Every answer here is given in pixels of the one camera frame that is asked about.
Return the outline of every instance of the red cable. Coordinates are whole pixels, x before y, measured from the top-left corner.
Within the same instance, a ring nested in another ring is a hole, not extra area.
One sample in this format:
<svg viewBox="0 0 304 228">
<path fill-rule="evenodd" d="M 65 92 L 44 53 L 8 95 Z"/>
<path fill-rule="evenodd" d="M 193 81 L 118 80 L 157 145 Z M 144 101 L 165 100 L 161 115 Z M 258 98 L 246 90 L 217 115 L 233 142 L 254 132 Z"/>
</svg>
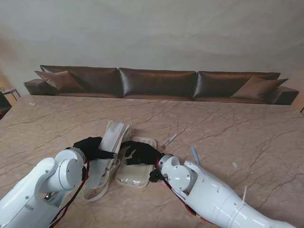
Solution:
<svg viewBox="0 0 304 228">
<path fill-rule="evenodd" d="M 82 189 L 82 187 L 84 186 L 86 180 L 88 179 L 88 175 L 89 175 L 89 169 L 90 169 L 90 162 L 88 161 L 87 158 L 85 158 L 85 162 L 86 162 L 86 171 L 85 171 L 85 179 L 84 181 L 81 183 L 81 185 L 79 186 L 78 190 L 76 191 L 76 193 L 74 194 L 74 196 L 72 198 L 75 199 L 75 197 L 77 196 L 77 194 L 79 193 L 79 191 Z M 55 221 L 49 228 L 54 228 L 59 221 L 65 216 L 68 207 L 71 205 L 71 203 L 74 201 L 74 199 L 72 201 L 69 201 L 56 215 L 56 217 L 60 214 L 60 212 L 64 209 L 64 212 L 62 213 L 62 215 L 60 216 L 59 219 L 57 219 L 57 221 Z"/>
</svg>

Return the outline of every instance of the black glove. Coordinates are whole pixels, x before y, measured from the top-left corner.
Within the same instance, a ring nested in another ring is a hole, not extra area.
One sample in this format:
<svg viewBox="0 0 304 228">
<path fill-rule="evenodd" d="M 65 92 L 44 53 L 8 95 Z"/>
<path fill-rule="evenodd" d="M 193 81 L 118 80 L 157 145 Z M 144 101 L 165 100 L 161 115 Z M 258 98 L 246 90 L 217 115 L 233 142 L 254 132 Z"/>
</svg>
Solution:
<svg viewBox="0 0 304 228">
<path fill-rule="evenodd" d="M 149 144 L 143 142 L 127 141 L 121 144 L 120 149 L 125 147 L 129 147 L 125 153 L 125 157 L 130 156 L 130 154 L 135 150 L 132 158 L 125 160 L 126 165 L 156 165 L 157 160 L 162 158 L 164 155 Z"/>
<path fill-rule="evenodd" d="M 87 139 L 74 143 L 73 147 L 79 148 L 89 161 L 116 158 L 117 155 L 115 153 L 102 151 L 98 148 L 101 141 L 102 137 L 88 137 Z"/>
</svg>

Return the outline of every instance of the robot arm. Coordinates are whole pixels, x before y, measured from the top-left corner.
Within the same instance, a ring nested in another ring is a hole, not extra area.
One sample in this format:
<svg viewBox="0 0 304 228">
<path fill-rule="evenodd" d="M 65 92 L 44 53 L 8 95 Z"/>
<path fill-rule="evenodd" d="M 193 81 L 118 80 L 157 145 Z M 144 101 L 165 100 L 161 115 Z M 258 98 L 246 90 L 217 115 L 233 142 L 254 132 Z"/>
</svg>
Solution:
<svg viewBox="0 0 304 228">
<path fill-rule="evenodd" d="M 40 161 L 0 201 L 0 227 L 49 227 L 66 196 L 81 182 L 85 160 L 84 153 L 72 147 L 55 159 Z M 43 193 L 48 197 L 41 198 Z"/>
<path fill-rule="evenodd" d="M 166 154 L 158 162 L 172 191 L 198 215 L 223 228 L 295 228 L 262 215 L 223 181 L 198 166 Z"/>
</svg>

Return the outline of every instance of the wire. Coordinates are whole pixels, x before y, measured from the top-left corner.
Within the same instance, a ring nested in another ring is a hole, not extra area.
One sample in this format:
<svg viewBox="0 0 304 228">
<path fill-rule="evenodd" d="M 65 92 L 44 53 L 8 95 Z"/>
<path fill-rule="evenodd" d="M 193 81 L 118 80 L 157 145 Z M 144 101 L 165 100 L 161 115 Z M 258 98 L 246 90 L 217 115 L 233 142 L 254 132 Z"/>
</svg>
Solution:
<svg viewBox="0 0 304 228">
<path fill-rule="evenodd" d="M 88 175 L 89 175 L 89 170 L 90 170 L 90 162 L 89 160 L 86 158 L 85 159 L 86 162 L 86 172 L 85 172 L 85 179 L 84 181 L 82 181 L 81 185 L 79 186 L 79 188 L 77 189 L 77 191 L 75 192 L 75 194 L 73 195 L 73 197 L 69 200 L 69 202 L 58 212 L 58 214 L 54 217 L 53 221 L 51 222 L 52 225 L 50 225 L 49 228 L 54 228 L 59 221 L 65 216 L 68 207 L 72 204 L 72 202 L 75 200 L 76 196 L 78 195 L 78 193 L 80 192 L 80 190 L 82 189 L 82 187 L 84 186 L 86 180 L 88 179 Z M 64 212 L 62 213 L 62 215 L 60 216 L 59 219 L 57 219 L 58 215 L 64 210 Z"/>
</svg>

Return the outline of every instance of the plastic packaging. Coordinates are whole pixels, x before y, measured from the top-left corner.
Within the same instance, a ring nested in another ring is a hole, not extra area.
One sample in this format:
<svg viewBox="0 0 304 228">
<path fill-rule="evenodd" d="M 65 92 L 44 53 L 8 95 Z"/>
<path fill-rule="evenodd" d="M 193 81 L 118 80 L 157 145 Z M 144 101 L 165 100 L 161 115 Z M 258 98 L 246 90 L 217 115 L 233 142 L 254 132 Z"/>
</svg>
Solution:
<svg viewBox="0 0 304 228">
<path fill-rule="evenodd" d="M 147 143 L 153 148 L 157 147 L 157 143 L 154 139 L 134 137 L 130 140 Z M 120 153 L 118 159 L 121 161 L 121 165 L 118 168 L 115 177 L 117 183 L 135 188 L 143 188 L 147 186 L 147 184 L 149 183 L 149 175 L 153 169 L 153 165 L 125 165 L 124 161 L 126 157 L 124 156 L 124 153 Z"/>
</svg>

